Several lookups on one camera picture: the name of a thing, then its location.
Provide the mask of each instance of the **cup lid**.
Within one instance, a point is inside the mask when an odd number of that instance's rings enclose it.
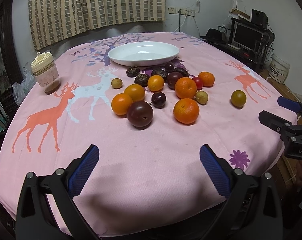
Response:
[[[36,54],[37,57],[31,63],[31,70],[33,73],[50,65],[54,61],[54,58],[50,52],[44,52],[42,54],[40,54],[40,52],[37,52]]]

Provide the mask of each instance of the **wall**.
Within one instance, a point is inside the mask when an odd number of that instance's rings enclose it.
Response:
[[[285,85],[302,95],[302,10],[295,0],[238,0],[238,9],[251,15],[264,12],[275,33],[274,54],[291,64]]]
[[[176,8],[190,7],[189,9],[195,9],[196,11],[199,11],[198,13],[195,13],[195,17],[187,17],[184,25],[180,28],[181,32],[199,37],[206,35],[209,28],[217,29],[217,26],[222,25],[225,18],[227,18],[233,3],[233,0],[200,1],[201,3],[198,5],[198,3],[196,3],[196,0],[166,0],[167,8],[169,6],[174,6]],[[181,24],[183,23],[184,18],[185,16],[181,16]],[[168,14],[168,11],[166,11],[164,31],[173,32],[177,27],[179,27],[179,15]]]
[[[186,8],[193,5],[195,2],[196,0],[166,0],[165,22],[138,22],[91,30],[67,40],[60,41],[46,47],[44,50],[50,49],[53,56],[57,58],[67,49],[79,44],[105,39],[123,33],[173,32],[178,27],[179,15],[168,14],[168,7],[181,6],[182,8]],[[217,28],[218,24],[221,25],[223,23],[228,15],[232,2],[233,0],[201,0],[200,5],[195,4],[190,7],[197,11],[200,10],[199,13],[196,13],[195,19],[201,35],[205,35],[209,28]],[[13,0],[12,25],[14,46],[21,71],[23,71],[23,68],[29,68],[36,56],[29,25],[28,0]],[[192,17],[186,19],[181,31],[199,37],[198,29]]]

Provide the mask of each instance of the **cherry tomato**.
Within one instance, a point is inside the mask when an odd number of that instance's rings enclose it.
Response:
[[[199,77],[194,77],[194,78],[192,78],[192,80],[194,80],[197,89],[198,89],[198,90],[201,90],[202,87],[203,87],[203,81],[202,81],[202,79],[199,78]]]

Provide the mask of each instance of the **white plate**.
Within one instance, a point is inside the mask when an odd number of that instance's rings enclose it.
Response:
[[[179,48],[168,43],[140,41],[116,47],[108,56],[120,65],[146,67],[169,62],[179,51]]]

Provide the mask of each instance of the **brown liquid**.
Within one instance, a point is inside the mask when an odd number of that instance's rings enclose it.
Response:
[[[47,95],[52,94],[53,92],[58,90],[60,85],[61,85],[61,82],[60,82],[60,79],[58,78],[58,79],[54,80],[50,85],[46,86],[44,89],[44,92]]]

